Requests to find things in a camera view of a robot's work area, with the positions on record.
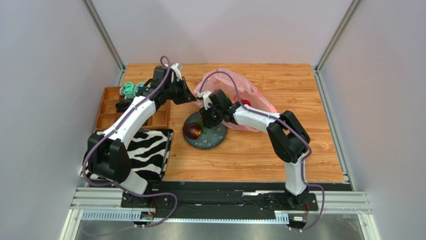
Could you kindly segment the red apple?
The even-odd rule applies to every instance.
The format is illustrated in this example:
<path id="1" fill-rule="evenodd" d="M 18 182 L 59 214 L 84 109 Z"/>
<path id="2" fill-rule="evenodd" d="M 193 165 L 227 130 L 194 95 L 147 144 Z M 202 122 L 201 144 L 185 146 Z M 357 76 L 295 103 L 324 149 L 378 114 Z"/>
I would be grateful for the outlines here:
<path id="1" fill-rule="evenodd" d="M 241 103 L 242 103 L 243 105 L 248 105 L 249 107 L 251 106 L 250 101 L 248 101 L 248 100 L 246 100 L 246 99 L 241 99 Z"/>

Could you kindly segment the pink plastic bag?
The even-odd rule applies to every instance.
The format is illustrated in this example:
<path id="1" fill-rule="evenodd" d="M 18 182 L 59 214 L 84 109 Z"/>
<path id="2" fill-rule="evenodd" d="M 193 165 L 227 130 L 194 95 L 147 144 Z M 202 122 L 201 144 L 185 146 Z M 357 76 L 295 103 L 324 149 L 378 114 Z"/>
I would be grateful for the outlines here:
<path id="1" fill-rule="evenodd" d="M 232 103 L 238 102 L 237 95 L 239 95 L 240 99 L 250 101 L 251 108 L 269 113 L 277 112 L 273 104 L 251 81 L 227 68 L 221 67 L 206 73 L 203 80 L 192 91 L 192 94 L 196 97 L 198 92 L 214 92 L 216 90 L 224 91 Z"/>

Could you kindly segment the red berry sprig with leaves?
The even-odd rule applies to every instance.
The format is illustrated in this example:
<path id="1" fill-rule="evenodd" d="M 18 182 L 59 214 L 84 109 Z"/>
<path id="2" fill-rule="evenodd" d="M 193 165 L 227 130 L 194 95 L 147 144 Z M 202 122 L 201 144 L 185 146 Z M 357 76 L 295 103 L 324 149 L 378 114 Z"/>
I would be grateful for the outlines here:
<path id="1" fill-rule="evenodd" d="M 198 124 L 198 125 L 200 125 L 200 127 L 201 127 L 201 133 L 202 134 L 206 134 L 207 133 L 207 128 L 204 126 L 204 118 L 201 116 L 197 121 L 196 121 L 196 123 Z"/>

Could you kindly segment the dark purple fruit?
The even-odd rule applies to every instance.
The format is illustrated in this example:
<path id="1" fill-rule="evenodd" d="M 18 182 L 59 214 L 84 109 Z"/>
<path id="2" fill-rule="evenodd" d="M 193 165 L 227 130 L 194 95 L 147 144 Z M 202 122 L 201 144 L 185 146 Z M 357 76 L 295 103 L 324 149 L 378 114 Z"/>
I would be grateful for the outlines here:
<path id="1" fill-rule="evenodd" d="M 203 133 L 202 127 L 196 122 L 187 122 L 183 125 L 182 128 L 183 134 L 189 138 L 196 140 Z"/>

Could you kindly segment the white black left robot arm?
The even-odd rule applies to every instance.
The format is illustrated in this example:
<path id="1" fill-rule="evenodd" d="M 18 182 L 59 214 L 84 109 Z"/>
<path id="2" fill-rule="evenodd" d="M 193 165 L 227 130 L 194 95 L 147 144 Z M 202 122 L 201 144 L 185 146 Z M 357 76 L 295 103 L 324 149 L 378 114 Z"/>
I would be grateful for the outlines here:
<path id="1" fill-rule="evenodd" d="M 148 86 L 137 92 L 122 116 L 103 134 L 89 137 L 84 173 L 95 174 L 136 196 L 144 194 L 148 182 L 132 170 L 127 148 L 141 126 L 165 103 L 180 105 L 196 100 L 181 74 L 182 68 L 181 63 L 156 66 Z"/>

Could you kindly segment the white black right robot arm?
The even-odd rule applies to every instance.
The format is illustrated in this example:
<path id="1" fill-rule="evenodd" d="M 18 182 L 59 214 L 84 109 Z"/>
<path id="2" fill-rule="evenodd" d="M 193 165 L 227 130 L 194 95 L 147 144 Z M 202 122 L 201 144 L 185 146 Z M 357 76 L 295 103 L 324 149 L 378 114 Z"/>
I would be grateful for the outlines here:
<path id="1" fill-rule="evenodd" d="M 232 103 L 222 90 L 204 91 L 199 112 L 203 125 L 211 129 L 222 122 L 254 128 L 269 136 L 275 154 L 284 162 L 286 190 L 299 196 L 307 190 L 302 162 L 310 153 L 310 137 L 291 111 L 272 113 L 240 102 Z"/>

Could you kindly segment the dark round plate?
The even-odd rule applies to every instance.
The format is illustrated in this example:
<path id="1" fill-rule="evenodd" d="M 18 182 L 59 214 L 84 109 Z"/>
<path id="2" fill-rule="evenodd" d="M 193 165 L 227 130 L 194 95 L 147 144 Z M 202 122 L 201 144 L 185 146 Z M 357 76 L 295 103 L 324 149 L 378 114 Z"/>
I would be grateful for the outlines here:
<path id="1" fill-rule="evenodd" d="M 197 111 L 191 114 L 184 122 L 185 123 L 195 123 L 199 120 L 201 114 Z M 219 146 L 225 139 L 228 133 L 228 128 L 220 123 L 219 125 L 213 128 L 206 128 L 207 133 L 201 134 L 198 139 L 187 138 L 184 133 L 183 137 L 188 144 L 197 149 L 208 150 Z"/>

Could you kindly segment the teal white rolled sock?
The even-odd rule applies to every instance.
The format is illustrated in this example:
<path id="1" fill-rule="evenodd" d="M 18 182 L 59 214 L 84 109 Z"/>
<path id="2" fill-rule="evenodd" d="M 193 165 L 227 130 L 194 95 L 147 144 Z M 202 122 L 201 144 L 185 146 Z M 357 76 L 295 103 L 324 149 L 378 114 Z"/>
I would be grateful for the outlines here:
<path id="1" fill-rule="evenodd" d="M 134 93 L 135 97 L 137 96 L 138 91 L 140 89 L 142 89 L 144 87 L 144 85 L 145 85 L 145 82 L 139 82 L 134 86 L 134 92 L 133 93 Z"/>

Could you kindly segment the black rolled sock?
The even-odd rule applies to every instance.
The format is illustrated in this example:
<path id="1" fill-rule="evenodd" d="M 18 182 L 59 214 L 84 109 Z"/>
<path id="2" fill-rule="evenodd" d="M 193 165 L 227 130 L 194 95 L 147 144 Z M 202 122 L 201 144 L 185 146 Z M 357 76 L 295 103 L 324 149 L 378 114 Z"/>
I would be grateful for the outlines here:
<path id="1" fill-rule="evenodd" d="M 115 104 L 115 109 L 117 113 L 124 113 L 132 104 L 133 100 L 132 99 L 120 99 L 116 104 Z"/>

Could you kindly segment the zebra pattern cloth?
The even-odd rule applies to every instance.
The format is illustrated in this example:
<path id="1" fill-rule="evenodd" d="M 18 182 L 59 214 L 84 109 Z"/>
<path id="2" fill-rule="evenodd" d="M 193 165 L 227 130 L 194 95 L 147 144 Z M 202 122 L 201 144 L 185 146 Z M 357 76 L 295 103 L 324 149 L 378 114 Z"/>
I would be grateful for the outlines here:
<path id="1" fill-rule="evenodd" d="M 128 157 L 117 161 L 119 170 L 129 170 L 147 181 L 162 181 L 171 151 L 172 129 L 140 129 L 131 139 Z"/>

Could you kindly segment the wooden compartment tray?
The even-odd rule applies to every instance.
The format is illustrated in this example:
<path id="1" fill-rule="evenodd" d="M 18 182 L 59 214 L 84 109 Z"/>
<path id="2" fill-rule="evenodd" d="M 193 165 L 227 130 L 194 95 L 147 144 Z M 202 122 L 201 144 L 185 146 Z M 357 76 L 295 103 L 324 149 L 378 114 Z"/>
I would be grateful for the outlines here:
<path id="1" fill-rule="evenodd" d="M 105 87 L 95 121 L 95 131 L 105 131 L 110 128 L 124 113 L 117 112 L 116 103 L 123 100 L 120 95 L 120 87 Z M 168 129 L 171 113 L 171 101 L 167 101 L 157 112 L 151 116 L 140 128 L 141 129 Z"/>

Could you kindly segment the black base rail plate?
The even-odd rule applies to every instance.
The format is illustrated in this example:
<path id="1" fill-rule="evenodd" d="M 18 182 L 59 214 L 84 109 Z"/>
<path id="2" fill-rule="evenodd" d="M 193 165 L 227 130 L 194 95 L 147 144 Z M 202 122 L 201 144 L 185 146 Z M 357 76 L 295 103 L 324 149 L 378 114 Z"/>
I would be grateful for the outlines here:
<path id="1" fill-rule="evenodd" d="M 314 193 L 292 200 L 284 182 L 149 181 L 140 198 L 122 194 L 122 208 L 151 208 L 156 217 L 213 220 L 272 220 L 276 211 L 304 216 L 321 208 Z"/>

